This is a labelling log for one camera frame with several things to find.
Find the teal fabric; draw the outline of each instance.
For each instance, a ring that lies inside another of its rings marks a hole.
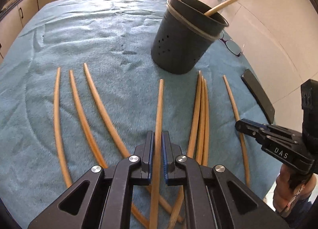
[[[0,66],[0,198],[13,218],[28,224],[63,191],[53,133],[53,91],[61,67],[60,117],[65,155],[73,181],[96,160],[87,144],[74,106],[69,69],[93,136],[109,166],[121,155],[91,96],[83,72],[86,62],[115,128],[133,153],[155,130],[159,79],[165,81],[163,129],[186,153],[198,70],[209,91],[209,166],[223,164],[244,181],[244,166],[234,115],[222,75],[233,91],[241,118],[266,118],[240,76],[251,68],[219,40],[185,75],[155,65],[150,48],[166,10],[166,0],[59,0],[41,9],[21,31]],[[270,189],[280,164],[245,137],[251,189],[261,198]],[[160,192],[173,206],[178,187]],[[133,202],[149,217],[150,195],[134,188]],[[169,215],[159,209],[159,228]],[[142,228],[132,216],[131,228]]]

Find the smartphone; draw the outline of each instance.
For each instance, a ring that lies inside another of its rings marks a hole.
[[[272,124],[274,122],[275,109],[254,74],[247,69],[242,75],[242,80],[247,86],[248,90],[254,96],[258,105],[261,107],[266,119],[268,120],[268,123]]]

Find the white tile floor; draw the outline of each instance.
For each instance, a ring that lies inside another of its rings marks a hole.
[[[318,14],[309,0],[239,0],[222,15],[276,110],[278,125],[302,131],[300,85],[318,81]],[[267,195],[272,206],[275,185]],[[311,199],[318,195],[318,186]]]

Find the human hand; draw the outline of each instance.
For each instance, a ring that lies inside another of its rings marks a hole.
[[[295,173],[291,168],[287,165],[283,164],[280,168],[280,174],[276,179],[276,188],[274,190],[274,197],[273,197],[273,206],[278,211],[281,212],[288,202],[294,197],[297,191],[300,189],[301,185],[298,185],[294,190],[290,189],[288,181],[290,175]],[[303,191],[299,194],[299,199],[307,198],[311,192],[314,190],[317,183],[317,178],[315,175],[311,177],[309,182],[306,184],[306,187]]]

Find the black bucket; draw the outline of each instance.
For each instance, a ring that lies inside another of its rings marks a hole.
[[[173,74],[189,72],[228,22],[198,0],[170,0],[154,43],[151,57],[162,69]]]

